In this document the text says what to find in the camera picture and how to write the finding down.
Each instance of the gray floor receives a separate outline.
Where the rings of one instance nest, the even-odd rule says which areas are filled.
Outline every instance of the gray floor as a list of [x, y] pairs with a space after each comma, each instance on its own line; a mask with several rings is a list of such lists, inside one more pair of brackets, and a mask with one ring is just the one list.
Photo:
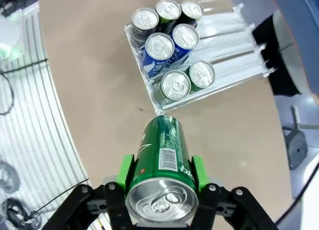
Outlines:
[[[254, 23], [255, 25], [260, 24], [277, 9], [273, 0], [234, 0], [233, 2], [244, 3], [243, 15], [249, 23]], [[303, 124], [319, 124], [319, 106], [315, 104], [310, 96], [294, 96], [291, 98], [276, 96], [275, 101], [282, 125], [293, 127], [292, 105], [298, 106], [300, 119]], [[296, 170], [291, 170], [290, 172], [294, 198], [304, 185], [304, 172], [306, 167], [319, 153], [318, 131], [319, 130], [304, 130], [308, 144], [308, 154], [302, 164]], [[286, 222], [280, 226], [280, 229], [300, 229], [301, 209], [302, 207], [299, 204]]]

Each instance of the cardboard surface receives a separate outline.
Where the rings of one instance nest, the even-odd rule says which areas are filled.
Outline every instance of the cardboard surface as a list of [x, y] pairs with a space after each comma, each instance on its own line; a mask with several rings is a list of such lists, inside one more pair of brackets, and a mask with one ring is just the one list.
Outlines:
[[[39, 0], [42, 34], [75, 146], [95, 186], [136, 153], [155, 117], [124, 34], [134, 10], [159, 0]], [[267, 79], [171, 111], [190, 155], [231, 190], [247, 187], [277, 219], [290, 205], [288, 161]], [[231, 229], [221, 218], [216, 229]]]

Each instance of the clear plastic tray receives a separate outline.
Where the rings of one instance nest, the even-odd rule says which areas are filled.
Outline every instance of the clear plastic tray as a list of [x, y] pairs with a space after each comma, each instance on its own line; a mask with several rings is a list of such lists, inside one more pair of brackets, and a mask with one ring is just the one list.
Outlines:
[[[188, 59], [175, 69], [162, 69], [159, 75], [149, 78], [141, 67], [143, 46], [137, 48], [131, 41], [131, 23], [124, 28], [136, 63], [142, 75], [156, 115], [205, 98], [211, 94], [228, 89], [253, 77], [267, 77], [273, 69], [267, 69], [258, 46], [252, 36], [253, 25], [248, 25], [241, 15], [243, 4], [227, 6], [225, 0], [200, 0], [204, 16], [196, 28], [200, 41]], [[206, 89], [190, 93], [183, 99], [159, 104], [153, 96], [155, 87], [163, 75], [170, 70], [185, 71], [193, 63], [204, 60], [210, 62], [215, 70], [215, 81]]]

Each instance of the blue soda can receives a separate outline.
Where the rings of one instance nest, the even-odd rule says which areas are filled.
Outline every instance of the blue soda can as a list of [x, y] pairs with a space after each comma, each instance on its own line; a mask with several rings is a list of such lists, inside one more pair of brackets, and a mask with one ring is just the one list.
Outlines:
[[174, 53], [173, 40], [164, 33], [151, 34], [145, 42], [142, 67], [149, 78], [159, 74]]
[[189, 24], [179, 24], [172, 32], [175, 51], [165, 64], [166, 68], [178, 67], [189, 55], [190, 51], [198, 44], [199, 37], [194, 27]]

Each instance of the aluminum can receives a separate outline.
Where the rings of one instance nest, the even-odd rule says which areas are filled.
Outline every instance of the aluminum can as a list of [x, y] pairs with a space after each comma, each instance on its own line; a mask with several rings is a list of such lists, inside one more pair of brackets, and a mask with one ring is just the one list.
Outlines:
[[170, 35], [181, 14], [179, 4], [173, 0], [160, 0], [155, 11], [159, 15], [157, 31]]
[[213, 66], [206, 61], [198, 61], [185, 71], [190, 79], [190, 92], [195, 93], [210, 86], [215, 79]]
[[196, 30], [189, 24], [179, 24], [172, 32], [172, 39], [175, 44], [175, 51], [172, 57], [165, 64], [166, 68], [178, 67], [196, 47], [199, 41]]
[[160, 115], [145, 128], [126, 197], [129, 213], [144, 222], [187, 222], [198, 206], [183, 128]]
[[154, 33], [145, 42], [142, 67], [149, 78], [159, 74], [166, 62], [174, 53], [173, 40], [164, 33]]
[[195, 0], [184, 0], [180, 7], [181, 15], [177, 23], [190, 24], [196, 27], [197, 22], [204, 15], [203, 6]]
[[132, 14], [132, 35], [146, 40], [155, 33], [159, 23], [159, 15], [151, 8], [140, 8]]
[[160, 105], [179, 101], [189, 94], [190, 86], [189, 77], [184, 72], [170, 71], [156, 86], [153, 92], [154, 99]]

